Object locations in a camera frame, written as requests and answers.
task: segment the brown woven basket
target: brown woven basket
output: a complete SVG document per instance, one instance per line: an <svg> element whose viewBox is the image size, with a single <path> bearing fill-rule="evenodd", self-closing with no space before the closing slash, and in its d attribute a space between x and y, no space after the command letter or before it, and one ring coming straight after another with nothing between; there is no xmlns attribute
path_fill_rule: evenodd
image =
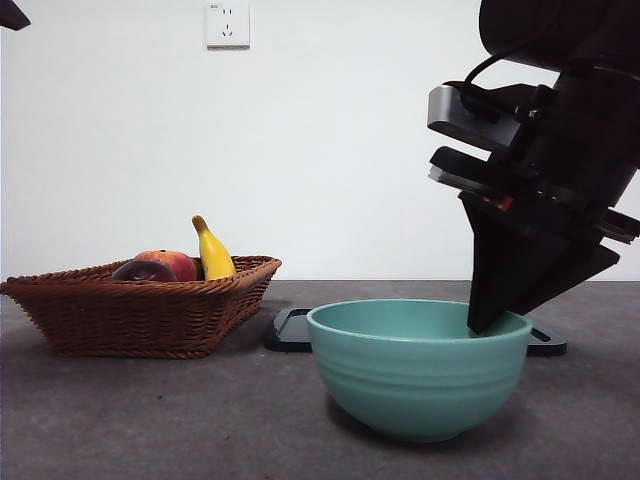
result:
<svg viewBox="0 0 640 480"><path fill-rule="evenodd" d="M199 358L256 313L282 264L236 256L238 273L219 280L111 280L128 261L10 277L0 293L22 307L55 355Z"/></svg>

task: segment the red apple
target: red apple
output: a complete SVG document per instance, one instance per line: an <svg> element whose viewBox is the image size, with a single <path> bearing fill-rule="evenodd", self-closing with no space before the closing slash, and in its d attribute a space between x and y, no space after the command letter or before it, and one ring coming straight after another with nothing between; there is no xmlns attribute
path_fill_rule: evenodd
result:
<svg viewBox="0 0 640 480"><path fill-rule="evenodd" d="M176 274L179 282L191 282L198 279L193 259L182 252L172 250L145 250L136 255L134 260L160 262Z"/></svg>
<svg viewBox="0 0 640 480"><path fill-rule="evenodd" d="M175 282L178 279L164 263L151 260L131 260L111 275L112 280L154 280L156 282Z"/></svg>

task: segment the bowl rim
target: bowl rim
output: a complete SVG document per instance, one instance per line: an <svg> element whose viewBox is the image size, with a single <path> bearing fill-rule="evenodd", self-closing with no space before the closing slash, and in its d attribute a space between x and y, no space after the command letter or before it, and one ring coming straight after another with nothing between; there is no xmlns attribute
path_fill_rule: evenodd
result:
<svg viewBox="0 0 640 480"><path fill-rule="evenodd" d="M437 299L427 299L427 298L366 298L366 299L361 299L361 300L346 300L346 301L342 301L342 302L334 302L334 303L328 303L325 305L320 305L317 306L313 309L311 309L309 312L307 312L307 322L311 325L313 325L316 328L319 328L320 330L325 330L327 332L330 333L337 333L340 335L346 335L346 336L352 336L352 337L357 337L357 338L365 338L365 339L372 339L372 340L384 340L384 341L389 341L389 342L404 342L404 343L437 343L437 344L449 344L449 343L491 343L491 342L495 342L496 340L500 339L509 339L512 337L519 337L522 336L523 334L529 335L531 333L531 329L533 328L533 324L531 323L531 320L529 320L527 317L511 312L511 311L507 311L505 313L508 313L510 315L513 315L515 317L517 317L519 320L521 320L524 325L512 332L508 332L508 333L503 333L500 335L492 335L490 337L471 337L471 338L410 338L410 337L391 337L388 335L369 335L366 333L357 333L357 332L350 332L348 330L340 330L338 328L334 328L334 327L329 327L327 325L323 325L321 323L319 323L317 320L315 320L313 318L313 316L322 310L326 310L329 308L333 308L333 307L337 307L337 306L342 306L342 305L348 305L348 304L354 304L354 303L372 303L372 302L418 302L418 303L446 303L446 304L452 304L452 305L465 305L465 306L469 306L469 304L467 302L458 302L458 301L453 301L453 300L437 300Z"/></svg>

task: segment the cable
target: cable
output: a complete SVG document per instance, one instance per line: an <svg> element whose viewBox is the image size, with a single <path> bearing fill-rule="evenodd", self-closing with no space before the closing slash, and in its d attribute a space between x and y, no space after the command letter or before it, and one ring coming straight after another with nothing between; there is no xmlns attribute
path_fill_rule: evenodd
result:
<svg viewBox="0 0 640 480"><path fill-rule="evenodd" d="M471 70L471 72L469 72L467 77L464 79L464 83L467 86L471 85L473 82L473 79L476 78L480 72L490 67L494 63L498 62L499 60L502 60L503 58L506 58L509 55L513 55L515 52L517 52L521 48L526 47L530 43L540 38L542 34L544 34L550 27L552 27L558 21L560 17L560 11L562 10L562 7L564 7L565 2L566 0L559 0L556 6L556 9L553 15L551 15L551 18L549 19L549 21L545 23L541 28L533 32L533 34L529 35L528 37L526 37L524 40L517 43L516 45L509 47L503 50L502 52L498 52L495 55L492 55L491 57L487 58L486 60L478 64L473 70Z"/></svg>

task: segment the black cable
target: black cable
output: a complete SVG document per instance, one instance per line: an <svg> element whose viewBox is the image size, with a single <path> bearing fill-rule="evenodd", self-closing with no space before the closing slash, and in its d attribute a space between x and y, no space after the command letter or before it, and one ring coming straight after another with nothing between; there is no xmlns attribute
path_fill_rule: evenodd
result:
<svg viewBox="0 0 640 480"><path fill-rule="evenodd" d="M538 38L540 38L540 36L546 33L546 31L549 30L549 28L551 28L560 18L560 11L562 10L562 7L564 7L565 2L566 0L558 0L555 11L551 15L549 21L542 25L542 27L534 31L531 35L527 36L524 40L518 42L517 44L506 48L503 51L496 53L495 55L491 55L489 58L478 64L473 70L471 70L471 72L469 72L467 77L464 79L465 88L461 92L461 100L465 107L469 107L468 102L465 101L465 95L468 90L471 89L471 86L473 85L473 79L476 78L478 74L486 68L508 57L509 55L513 55L515 52L536 41Z"/></svg>

